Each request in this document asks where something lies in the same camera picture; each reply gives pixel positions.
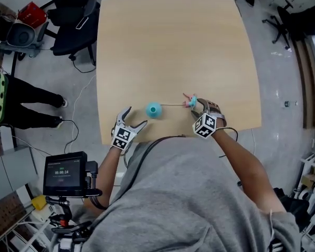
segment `chair wheel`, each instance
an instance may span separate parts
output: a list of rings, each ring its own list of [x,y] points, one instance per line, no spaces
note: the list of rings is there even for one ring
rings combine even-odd
[[[19,52],[19,53],[17,54],[17,60],[22,61],[22,60],[23,60],[23,58],[25,58],[25,56],[26,56],[26,54],[25,54],[25,53],[21,53],[21,52]]]

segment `red bag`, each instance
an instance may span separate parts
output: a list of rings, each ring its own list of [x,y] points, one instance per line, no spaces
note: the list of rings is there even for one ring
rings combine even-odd
[[[36,28],[46,21],[47,14],[33,2],[30,2],[19,11],[17,18],[32,28]]]

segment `black and white marker cube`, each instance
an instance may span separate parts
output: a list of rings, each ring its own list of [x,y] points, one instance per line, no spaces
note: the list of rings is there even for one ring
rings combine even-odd
[[[111,144],[118,149],[126,150],[135,136],[136,133],[116,125]]]
[[[216,131],[216,117],[212,117],[206,113],[203,114],[193,124],[193,131],[202,138],[208,138]]]

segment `wrist strap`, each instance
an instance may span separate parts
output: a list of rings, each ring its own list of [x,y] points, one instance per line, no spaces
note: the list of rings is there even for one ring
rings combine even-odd
[[[217,112],[210,112],[210,116],[222,119],[223,120],[223,126],[226,127],[226,119],[225,119],[225,116],[223,114],[217,113]]]

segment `person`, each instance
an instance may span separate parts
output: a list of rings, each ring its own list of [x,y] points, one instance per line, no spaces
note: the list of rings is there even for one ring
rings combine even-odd
[[[56,108],[66,107],[68,101],[61,95],[36,88],[23,80],[0,72],[0,125],[28,128],[59,128],[62,117],[38,113],[21,103],[46,103]]]
[[[208,101],[210,114],[220,111]],[[217,127],[223,119],[217,119]],[[140,143],[129,160],[121,187],[109,205],[121,150],[111,147],[99,167],[98,201],[90,199],[73,216],[94,220],[82,251],[268,251],[279,240],[299,251],[295,218],[273,191],[260,161],[224,130],[213,139],[222,148],[243,189],[213,150],[198,138]]]

